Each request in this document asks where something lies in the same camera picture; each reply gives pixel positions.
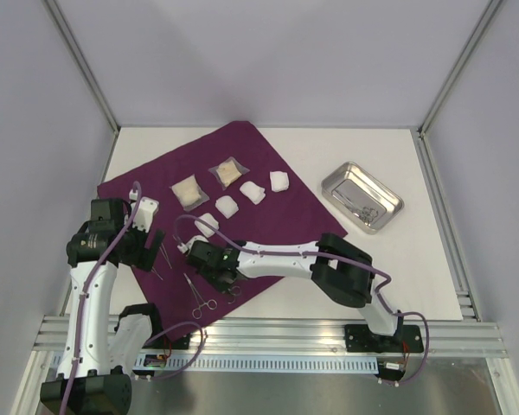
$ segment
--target purple cloth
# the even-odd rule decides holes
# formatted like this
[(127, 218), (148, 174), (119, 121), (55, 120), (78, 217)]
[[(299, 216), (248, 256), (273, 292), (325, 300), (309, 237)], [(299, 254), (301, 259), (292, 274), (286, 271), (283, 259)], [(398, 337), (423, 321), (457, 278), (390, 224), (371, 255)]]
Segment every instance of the purple cloth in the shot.
[[(249, 168), (250, 172), (223, 191), (208, 169), (230, 156)], [(271, 191), (269, 172), (276, 170), (288, 173), (290, 187), (284, 192)], [(238, 283), (242, 290), (241, 295), (233, 304), (228, 304), (232, 297), (217, 292), (193, 268), (185, 264), (185, 257), (177, 250), (176, 242), (171, 236), (175, 218), (185, 212), (170, 187), (193, 174), (210, 200), (190, 213), (195, 216), (211, 213), (219, 221), (220, 230), (229, 238), (268, 245), (297, 245), (317, 240), (323, 232), (333, 232), (340, 236), (346, 234), (277, 151), (248, 122), (227, 124), (207, 136), (101, 184), (98, 187), (100, 197), (127, 199), (132, 183), (138, 180), (144, 196), (159, 201), (159, 212), (154, 218), (151, 235), (158, 228), (166, 232), (163, 243), (173, 270), (158, 254), (154, 266), (163, 281), (152, 272), (134, 270), (134, 273), (146, 299), (158, 307), (165, 328), (178, 322), (195, 321), (192, 310), (197, 303), (183, 272), (189, 275), (206, 301), (210, 298), (217, 301), (216, 310), (202, 308), (202, 318), (197, 322), (203, 326), (222, 318), (279, 281), (276, 277), (241, 281)], [(240, 186), (246, 181), (253, 181), (266, 189), (266, 198), (257, 206), (240, 192)], [(230, 195), (239, 206), (239, 211), (228, 220), (215, 208), (215, 201), (223, 195)], [(200, 234), (192, 220), (181, 221), (179, 232), (185, 242)], [(217, 235), (209, 241), (225, 245)], [(170, 338), (175, 340), (191, 331), (194, 329), (190, 326), (182, 327), (175, 330)]]

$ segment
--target white wall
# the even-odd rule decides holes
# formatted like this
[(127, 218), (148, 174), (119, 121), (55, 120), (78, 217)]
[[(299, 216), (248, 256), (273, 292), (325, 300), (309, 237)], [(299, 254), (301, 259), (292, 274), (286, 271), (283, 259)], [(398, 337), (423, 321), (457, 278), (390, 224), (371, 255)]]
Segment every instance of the white wall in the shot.
[(112, 144), (39, 0), (0, 0), (0, 414), (68, 278)]
[(519, 379), (519, 0), (505, 2), (429, 143), (485, 319)]
[(60, 0), (122, 125), (418, 126), (488, 0)]

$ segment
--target forceps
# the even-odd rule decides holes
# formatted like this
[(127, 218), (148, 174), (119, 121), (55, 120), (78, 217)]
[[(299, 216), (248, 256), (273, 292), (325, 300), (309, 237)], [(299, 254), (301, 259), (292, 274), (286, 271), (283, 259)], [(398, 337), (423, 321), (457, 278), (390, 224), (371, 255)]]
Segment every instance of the forceps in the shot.
[(170, 268), (173, 269), (173, 266), (171, 266), (170, 257), (167, 255), (167, 249), (165, 249), (165, 245), (163, 243), (159, 246), (159, 251), (167, 261), (167, 264), (170, 266)]
[(242, 294), (242, 289), (238, 285), (233, 285), (227, 290), (227, 293), (232, 297), (231, 301), (227, 304), (233, 304), (236, 301), (236, 298)]
[(162, 276), (159, 275), (159, 272), (157, 272), (157, 271), (156, 271), (156, 268), (154, 268), (153, 266), (152, 266), (152, 272), (154, 272), (154, 273), (157, 275), (157, 277), (163, 281)]
[(190, 285), (190, 289), (192, 290), (192, 294), (194, 294), (194, 298), (196, 299), (196, 302), (198, 303), (198, 307), (192, 310), (192, 316), (199, 320), (202, 318), (202, 307), (208, 307), (210, 310), (215, 310), (217, 308), (217, 302), (212, 298), (211, 300), (204, 300), (203, 297), (200, 295), (194, 284), (192, 284), (192, 281), (190, 281), (189, 276), (184, 272), (183, 273), (185, 279), (187, 280), (187, 283)]

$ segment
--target metal tray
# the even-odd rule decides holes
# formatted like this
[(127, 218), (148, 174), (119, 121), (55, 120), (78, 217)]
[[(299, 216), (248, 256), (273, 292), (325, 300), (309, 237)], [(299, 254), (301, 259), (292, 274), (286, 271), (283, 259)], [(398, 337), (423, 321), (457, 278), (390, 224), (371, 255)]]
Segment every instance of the metal tray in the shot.
[(321, 182), (323, 196), (366, 233), (376, 233), (404, 208), (404, 201), (355, 163)]

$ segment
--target metal floor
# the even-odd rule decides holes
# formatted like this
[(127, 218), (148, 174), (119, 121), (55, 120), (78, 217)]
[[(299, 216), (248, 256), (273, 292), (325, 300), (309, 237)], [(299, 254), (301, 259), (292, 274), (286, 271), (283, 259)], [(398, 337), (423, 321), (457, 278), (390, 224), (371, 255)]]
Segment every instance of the metal floor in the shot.
[[(134, 381), (129, 413), (501, 414), (483, 359), (429, 360), (420, 378), (398, 388), (378, 385), (367, 375), (182, 373), (162, 382)], [(37, 411), (37, 415), (45, 414), (46, 410)]]

